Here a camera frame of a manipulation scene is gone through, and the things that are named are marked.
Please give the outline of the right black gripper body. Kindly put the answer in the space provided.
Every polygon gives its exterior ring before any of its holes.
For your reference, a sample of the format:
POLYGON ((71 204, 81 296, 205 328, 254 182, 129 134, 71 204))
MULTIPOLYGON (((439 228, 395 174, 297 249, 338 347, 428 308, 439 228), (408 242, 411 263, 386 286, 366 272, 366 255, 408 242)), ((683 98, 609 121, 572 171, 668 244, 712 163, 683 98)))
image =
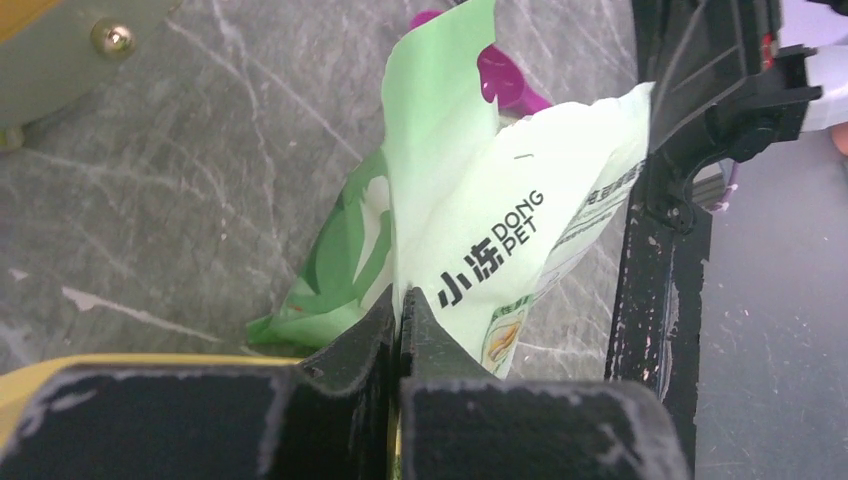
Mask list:
POLYGON ((767 69, 707 110, 698 124, 705 139, 690 145, 678 138, 655 152, 656 218, 694 218, 688 189, 703 167, 724 159, 745 162, 773 143, 799 137, 810 103, 823 94, 807 78, 806 61, 815 51, 782 48, 778 34, 770 46, 775 51, 766 56, 767 69))

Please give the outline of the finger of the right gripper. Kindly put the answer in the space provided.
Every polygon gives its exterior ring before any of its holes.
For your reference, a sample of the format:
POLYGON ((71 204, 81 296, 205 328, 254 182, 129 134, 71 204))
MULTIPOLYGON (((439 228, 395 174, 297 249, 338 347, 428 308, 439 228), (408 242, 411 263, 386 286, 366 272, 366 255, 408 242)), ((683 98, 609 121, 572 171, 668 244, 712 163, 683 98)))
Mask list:
POLYGON ((648 152, 706 138, 707 110, 767 69, 779 1, 633 1, 637 67, 651 93, 648 152))

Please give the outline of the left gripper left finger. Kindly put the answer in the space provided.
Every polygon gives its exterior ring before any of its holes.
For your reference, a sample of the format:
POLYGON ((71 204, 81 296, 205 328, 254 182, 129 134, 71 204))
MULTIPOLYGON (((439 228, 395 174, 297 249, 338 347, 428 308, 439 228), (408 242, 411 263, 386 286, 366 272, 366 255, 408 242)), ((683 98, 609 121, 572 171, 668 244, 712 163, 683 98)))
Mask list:
POLYGON ((295 365, 57 372, 1 451, 5 479, 385 479, 392 294, 295 365))

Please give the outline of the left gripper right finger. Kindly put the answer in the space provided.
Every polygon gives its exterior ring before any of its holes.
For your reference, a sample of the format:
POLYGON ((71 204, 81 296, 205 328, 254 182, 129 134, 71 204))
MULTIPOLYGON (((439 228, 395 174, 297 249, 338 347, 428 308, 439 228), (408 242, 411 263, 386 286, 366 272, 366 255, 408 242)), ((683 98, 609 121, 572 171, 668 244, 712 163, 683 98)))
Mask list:
POLYGON ((405 479, 685 479, 676 429, 632 381, 501 380, 437 322, 419 288, 401 313, 405 479))

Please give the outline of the magenta plastic scoop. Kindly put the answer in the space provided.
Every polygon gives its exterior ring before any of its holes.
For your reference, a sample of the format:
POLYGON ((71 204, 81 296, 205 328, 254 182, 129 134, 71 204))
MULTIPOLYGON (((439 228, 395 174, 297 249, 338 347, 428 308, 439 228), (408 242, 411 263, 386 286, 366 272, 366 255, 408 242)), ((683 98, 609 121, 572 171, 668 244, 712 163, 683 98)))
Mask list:
POLYGON ((550 107, 494 41, 492 1, 415 14, 386 65, 383 101, 405 100, 410 114, 433 121, 454 107, 516 119, 550 107))

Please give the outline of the green cat litter bag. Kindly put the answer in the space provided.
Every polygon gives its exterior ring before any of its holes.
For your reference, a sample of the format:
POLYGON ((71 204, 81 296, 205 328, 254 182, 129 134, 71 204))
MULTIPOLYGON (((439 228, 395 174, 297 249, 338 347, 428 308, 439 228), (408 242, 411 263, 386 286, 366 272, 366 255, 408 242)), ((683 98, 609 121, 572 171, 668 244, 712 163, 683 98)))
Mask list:
POLYGON ((385 291, 419 288, 439 325, 505 377, 533 303, 567 274, 642 171, 653 86, 502 125, 483 52, 495 5, 411 30, 382 82, 385 138, 347 181, 281 310, 254 344, 323 347, 385 291))

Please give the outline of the yellow litter box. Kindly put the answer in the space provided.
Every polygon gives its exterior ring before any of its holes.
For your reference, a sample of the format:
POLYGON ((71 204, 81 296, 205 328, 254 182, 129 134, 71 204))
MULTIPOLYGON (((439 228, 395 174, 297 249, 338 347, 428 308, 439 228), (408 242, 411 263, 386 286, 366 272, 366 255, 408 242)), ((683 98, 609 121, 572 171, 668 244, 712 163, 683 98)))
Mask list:
POLYGON ((1 376, 1 451, 9 444, 30 398, 57 372, 94 365, 295 365, 300 358, 212 354, 106 353, 62 357, 29 365, 1 376))

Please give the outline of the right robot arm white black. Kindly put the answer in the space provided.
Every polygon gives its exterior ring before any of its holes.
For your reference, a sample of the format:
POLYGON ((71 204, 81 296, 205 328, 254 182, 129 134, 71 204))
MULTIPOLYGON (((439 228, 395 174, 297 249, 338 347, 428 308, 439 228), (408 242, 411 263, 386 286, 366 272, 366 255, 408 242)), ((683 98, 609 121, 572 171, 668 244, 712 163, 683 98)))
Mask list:
POLYGON ((847 49, 782 46, 777 1, 636 1, 639 77, 652 84, 643 201, 678 231, 705 166, 745 162, 847 119, 847 49))

